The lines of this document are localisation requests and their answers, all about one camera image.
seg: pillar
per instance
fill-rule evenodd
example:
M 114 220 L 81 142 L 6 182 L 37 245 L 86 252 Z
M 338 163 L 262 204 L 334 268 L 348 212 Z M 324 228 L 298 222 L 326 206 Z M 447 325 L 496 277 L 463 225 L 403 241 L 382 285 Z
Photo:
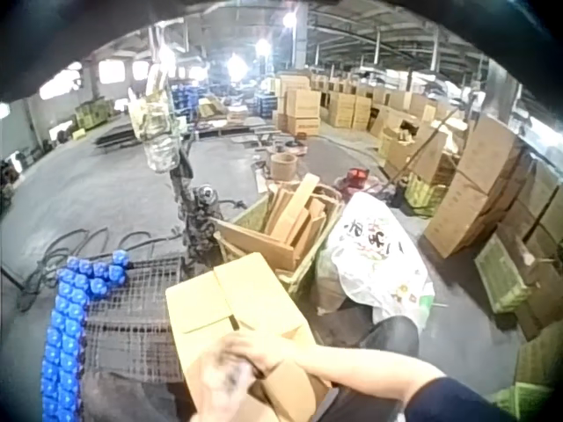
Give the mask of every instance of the pillar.
M 291 62 L 295 69 L 304 69 L 307 59 L 307 18 L 309 5 L 300 3 L 296 8 L 296 25 L 293 28 L 293 47 Z

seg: pants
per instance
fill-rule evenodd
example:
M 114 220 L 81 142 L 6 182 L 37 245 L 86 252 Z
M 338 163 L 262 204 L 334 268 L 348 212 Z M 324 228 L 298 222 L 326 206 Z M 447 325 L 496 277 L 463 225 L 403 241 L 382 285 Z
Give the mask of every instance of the pants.
M 409 318 L 393 316 L 378 323 L 357 346 L 417 357 L 419 334 Z M 400 406 L 397 400 L 366 396 L 340 386 L 328 392 L 312 422 L 388 422 L 395 420 Z

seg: window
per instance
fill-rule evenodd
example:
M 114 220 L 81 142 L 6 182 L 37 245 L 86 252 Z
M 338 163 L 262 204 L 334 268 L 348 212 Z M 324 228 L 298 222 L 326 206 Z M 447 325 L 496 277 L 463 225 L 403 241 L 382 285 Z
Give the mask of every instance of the window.
M 125 64 L 121 60 L 103 60 L 98 65 L 99 81 L 115 84 L 125 81 Z
M 39 96 L 41 99 L 50 99 L 77 90 L 81 86 L 82 75 L 80 70 L 64 69 L 39 88 Z
M 149 74 L 149 66 L 149 62 L 133 62 L 133 78 L 136 81 L 142 81 L 143 79 L 146 79 Z
M 0 103 L 0 120 L 10 114 L 10 106 L 6 103 Z

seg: hand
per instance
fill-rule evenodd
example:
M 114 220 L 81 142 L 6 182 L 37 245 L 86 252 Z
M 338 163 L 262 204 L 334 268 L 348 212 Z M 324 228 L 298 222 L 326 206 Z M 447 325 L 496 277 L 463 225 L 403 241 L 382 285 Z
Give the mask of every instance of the hand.
M 247 358 L 264 376 L 284 360 L 295 360 L 298 352 L 293 341 L 259 331 L 235 331 L 222 343 L 225 351 Z

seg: open cardboard box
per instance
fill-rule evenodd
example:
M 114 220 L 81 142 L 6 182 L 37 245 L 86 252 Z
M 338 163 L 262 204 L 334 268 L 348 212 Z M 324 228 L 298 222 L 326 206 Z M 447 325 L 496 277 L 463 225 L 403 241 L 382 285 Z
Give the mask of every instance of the open cardboard box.
M 179 361 L 196 409 L 202 405 L 201 354 L 236 329 L 264 331 L 300 345 L 315 340 L 303 314 L 259 253 L 166 289 Z M 233 421 L 306 422 L 329 384 L 283 362 L 256 382 Z

